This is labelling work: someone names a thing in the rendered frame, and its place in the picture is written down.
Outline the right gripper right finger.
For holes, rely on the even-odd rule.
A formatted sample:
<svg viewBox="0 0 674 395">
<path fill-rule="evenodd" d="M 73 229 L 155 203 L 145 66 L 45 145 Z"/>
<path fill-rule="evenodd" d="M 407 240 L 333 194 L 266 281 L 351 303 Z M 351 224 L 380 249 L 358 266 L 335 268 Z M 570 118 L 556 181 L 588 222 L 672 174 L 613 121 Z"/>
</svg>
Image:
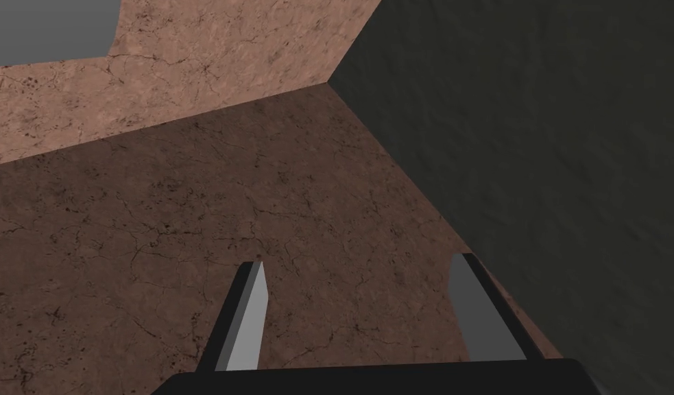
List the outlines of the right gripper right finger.
<svg viewBox="0 0 674 395">
<path fill-rule="evenodd" d="M 544 356 L 472 253 L 454 254 L 448 297 L 471 361 L 543 360 Z"/>
</svg>

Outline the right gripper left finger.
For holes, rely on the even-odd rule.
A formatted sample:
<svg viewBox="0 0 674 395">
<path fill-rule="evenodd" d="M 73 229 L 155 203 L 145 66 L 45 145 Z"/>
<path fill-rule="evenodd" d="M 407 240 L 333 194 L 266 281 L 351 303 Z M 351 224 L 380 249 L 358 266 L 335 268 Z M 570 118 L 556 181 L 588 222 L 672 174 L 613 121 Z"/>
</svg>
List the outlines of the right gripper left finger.
<svg viewBox="0 0 674 395">
<path fill-rule="evenodd" d="M 242 263 L 228 290 L 196 372 L 257 369 L 267 304 L 264 263 Z"/>
</svg>

